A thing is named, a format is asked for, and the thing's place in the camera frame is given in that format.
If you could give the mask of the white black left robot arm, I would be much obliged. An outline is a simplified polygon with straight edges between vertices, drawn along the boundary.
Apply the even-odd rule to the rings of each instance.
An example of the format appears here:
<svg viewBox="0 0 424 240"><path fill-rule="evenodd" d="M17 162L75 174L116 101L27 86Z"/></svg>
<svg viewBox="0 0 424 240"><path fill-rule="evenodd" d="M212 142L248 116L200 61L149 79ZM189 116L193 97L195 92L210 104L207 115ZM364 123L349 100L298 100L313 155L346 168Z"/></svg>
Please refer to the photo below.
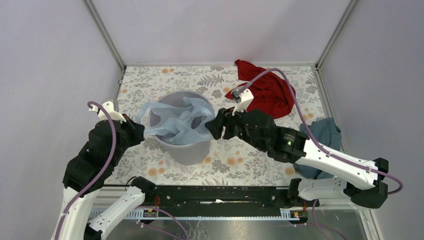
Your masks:
<svg viewBox="0 0 424 240"><path fill-rule="evenodd" d="M53 240L105 240L136 207L156 200L155 184L136 177L126 192L99 216L89 219L93 204L126 150L144 141L145 127L132 121L98 122L88 141L67 164L63 178L63 202L52 234Z"/></svg>

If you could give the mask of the light blue plastic trash bag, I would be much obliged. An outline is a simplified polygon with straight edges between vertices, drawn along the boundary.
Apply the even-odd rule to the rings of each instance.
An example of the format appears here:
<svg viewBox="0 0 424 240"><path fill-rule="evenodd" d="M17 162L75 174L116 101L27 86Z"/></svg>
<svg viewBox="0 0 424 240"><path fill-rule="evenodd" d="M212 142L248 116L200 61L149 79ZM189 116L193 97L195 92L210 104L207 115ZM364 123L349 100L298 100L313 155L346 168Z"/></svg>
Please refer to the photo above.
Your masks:
<svg viewBox="0 0 424 240"><path fill-rule="evenodd" d="M207 142L213 138L205 123L215 118L214 109L202 98L184 96L181 107L147 102L138 111L135 122L141 124L147 111L157 115L159 123L146 128L145 135L162 137L163 142L175 146Z"/></svg>

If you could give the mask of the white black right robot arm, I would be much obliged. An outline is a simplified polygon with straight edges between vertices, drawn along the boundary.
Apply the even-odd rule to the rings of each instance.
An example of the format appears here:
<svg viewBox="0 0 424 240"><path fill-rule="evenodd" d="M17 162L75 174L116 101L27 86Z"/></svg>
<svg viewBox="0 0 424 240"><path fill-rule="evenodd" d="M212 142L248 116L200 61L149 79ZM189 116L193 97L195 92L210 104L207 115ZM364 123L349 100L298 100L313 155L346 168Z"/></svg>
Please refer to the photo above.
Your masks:
<svg viewBox="0 0 424 240"><path fill-rule="evenodd" d="M221 108L205 127L216 140L237 137L275 161L305 165L332 175L326 179L292 179L281 196L292 206L316 199L349 199L360 207L378 209L388 198L388 185L378 173L387 173L387 160L364 160L333 151L303 132L277 126L272 116L258 109L233 112Z"/></svg>

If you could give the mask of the grey plastic trash bin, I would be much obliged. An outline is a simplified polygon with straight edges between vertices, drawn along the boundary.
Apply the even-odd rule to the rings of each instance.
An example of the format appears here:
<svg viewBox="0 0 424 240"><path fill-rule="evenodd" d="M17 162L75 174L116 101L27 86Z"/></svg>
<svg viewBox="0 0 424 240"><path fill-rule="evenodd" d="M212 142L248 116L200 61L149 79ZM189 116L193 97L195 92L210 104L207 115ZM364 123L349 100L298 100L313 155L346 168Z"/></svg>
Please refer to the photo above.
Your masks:
<svg viewBox="0 0 424 240"><path fill-rule="evenodd" d="M169 104L174 107L182 107L183 97L201 98L210 103L210 101L207 100L207 98L201 95L200 93L197 93L194 91L188 91L188 90L173 91L163 96L160 100L153 101L153 102ZM159 121L160 121L160 118L157 115L149 112L148 128L151 127L152 125L158 124ZM171 156L173 160L175 160L177 163L182 165L186 165L186 166L196 165L200 163L204 158L206 158L206 156L210 152L211 140L198 142L195 144L171 145L162 141L161 136L157 136L157 135L148 135L148 136L152 136L154 140L156 140L159 144L161 144L164 147L166 152L169 153L169 155Z"/></svg>

